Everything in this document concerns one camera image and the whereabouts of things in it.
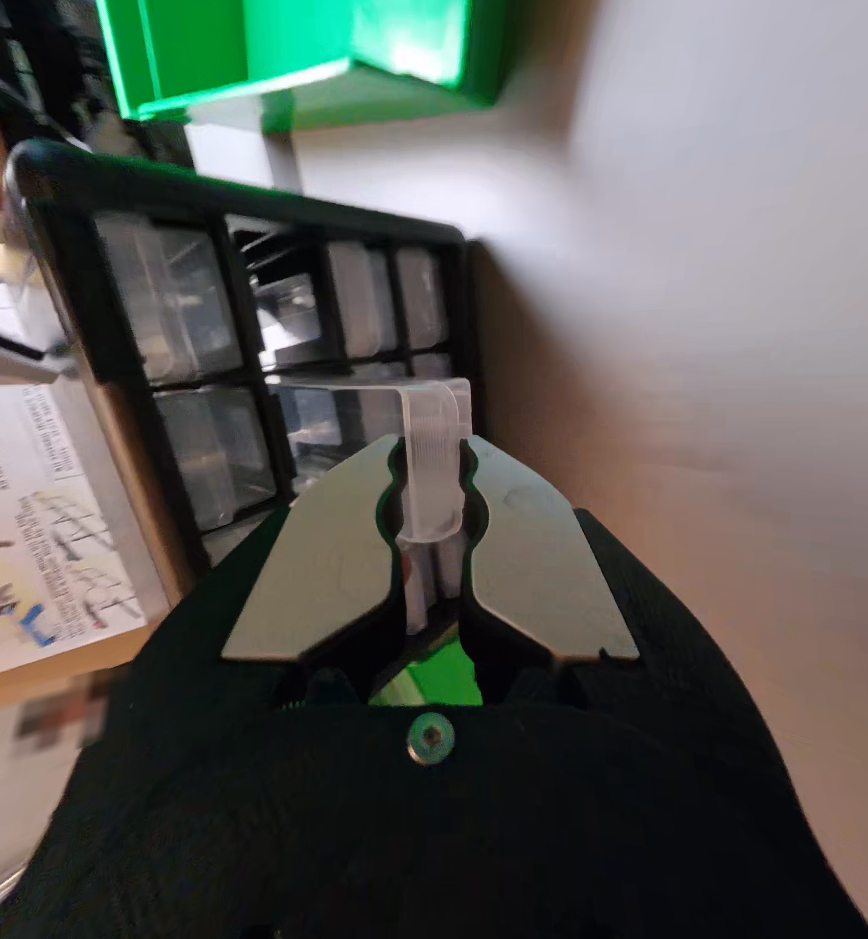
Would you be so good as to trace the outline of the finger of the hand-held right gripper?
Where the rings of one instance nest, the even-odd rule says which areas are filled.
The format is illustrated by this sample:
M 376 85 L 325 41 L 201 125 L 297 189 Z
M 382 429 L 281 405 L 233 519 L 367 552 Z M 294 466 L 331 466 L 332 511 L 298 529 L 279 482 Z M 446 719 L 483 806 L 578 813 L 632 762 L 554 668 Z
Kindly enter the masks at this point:
M 48 385 L 78 373 L 75 358 L 61 346 L 44 351 L 0 335 L 0 386 Z

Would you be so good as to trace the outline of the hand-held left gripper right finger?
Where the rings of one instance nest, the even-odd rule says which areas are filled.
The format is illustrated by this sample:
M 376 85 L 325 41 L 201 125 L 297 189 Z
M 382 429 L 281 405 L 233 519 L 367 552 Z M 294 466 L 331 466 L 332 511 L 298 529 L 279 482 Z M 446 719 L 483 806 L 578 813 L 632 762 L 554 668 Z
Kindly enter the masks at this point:
M 569 500 L 535 470 L 470 437 L 462 488 L 469 541 L 459 639 L 480 691 L 525 670 L 640 661 L 614 592 Z

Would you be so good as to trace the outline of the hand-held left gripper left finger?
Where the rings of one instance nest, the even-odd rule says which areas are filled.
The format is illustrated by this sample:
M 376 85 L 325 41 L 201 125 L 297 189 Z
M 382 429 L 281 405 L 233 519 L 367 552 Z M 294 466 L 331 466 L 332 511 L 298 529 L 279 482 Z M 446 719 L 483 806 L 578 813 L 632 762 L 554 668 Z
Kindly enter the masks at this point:
M 401 656 L 404 441 L 384 436 L 331 469 L 288 510 L 222 649 L 225 661 L 342 671 L 373 691 Z

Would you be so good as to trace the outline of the black drawer cabinet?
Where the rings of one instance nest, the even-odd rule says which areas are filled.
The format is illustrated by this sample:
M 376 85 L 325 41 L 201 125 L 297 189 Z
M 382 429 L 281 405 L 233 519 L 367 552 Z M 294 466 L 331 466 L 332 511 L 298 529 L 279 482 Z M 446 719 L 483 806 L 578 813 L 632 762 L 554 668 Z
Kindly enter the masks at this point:
M 12 151 L 5 193 L 14 234 L 23 238 L 28 258 L 39 266 L 69 345 L 86 356 L 95 381 L 120 391 L 131 409 L 136 438 L 157 474 L 187 568 L 196 579 L 205 575 L 212 559 L 193 525 L 166 433 L 151 403 L 100 247 L 96 216 L 137 214 L 176 226 L 198 224 L 221 242 L 223 264 L 229 267 L 236 260 L 228 238 L 231 216 L 315 233 L 327 241 L 380 238 L 432 246 L 444 256 L 453 377 L 469 380 L 475 397 L 484 395 L 469 243 L 450 225 L 205 178 L 142 159 L 95 155 L 49 140 L 24 142 Z

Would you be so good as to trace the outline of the green plastic bin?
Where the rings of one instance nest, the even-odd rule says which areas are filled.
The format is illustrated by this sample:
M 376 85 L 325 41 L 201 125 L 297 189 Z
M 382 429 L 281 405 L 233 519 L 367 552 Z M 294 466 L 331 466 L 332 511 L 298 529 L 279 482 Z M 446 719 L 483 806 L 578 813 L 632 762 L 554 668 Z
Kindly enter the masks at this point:
M 98 1 L 123 118 L 264 134 L 485 110 L 504 1 Z
M 475 665 L 458 638 L 442 645 L 422 661 L 407 664 L 370 698 L 373 706 L 481 706 Z

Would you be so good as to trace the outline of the clear plastic drawer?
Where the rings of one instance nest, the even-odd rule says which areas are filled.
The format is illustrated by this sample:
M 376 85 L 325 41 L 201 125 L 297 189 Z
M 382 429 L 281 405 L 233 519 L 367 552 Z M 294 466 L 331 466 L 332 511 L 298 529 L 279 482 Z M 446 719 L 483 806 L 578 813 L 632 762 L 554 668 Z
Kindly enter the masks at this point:
M 367 363 L 343 377 L 274 375 L 266 383 L 283 412 L 297 496 L 376 440 L 404 440 L 403 526 L 396 543 L 411 562 L 407 633 L 421 633 L 428 610 L 459 593 L 460 562 L 444 560 L 436 573 L 435 554 L 460 544 L 460 442 L 473 432 L 470 382 L 450 370 L 411 377 L 401 363 Z

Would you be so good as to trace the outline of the set of clear cabinet drawers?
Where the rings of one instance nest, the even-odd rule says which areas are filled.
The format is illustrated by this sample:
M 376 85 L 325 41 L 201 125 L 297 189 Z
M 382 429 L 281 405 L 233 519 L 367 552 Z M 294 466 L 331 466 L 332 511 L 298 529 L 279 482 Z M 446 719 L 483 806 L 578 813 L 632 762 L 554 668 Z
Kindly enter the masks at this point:
M 296 470 L 266 378 L 343 377 L 400 363 L 455 373 L 443 253 L 380 238 L 323 240 L 227 217 L 236 257 L 198 224 L 96 216 L 108 274 L 206 551 L 226 552 Z

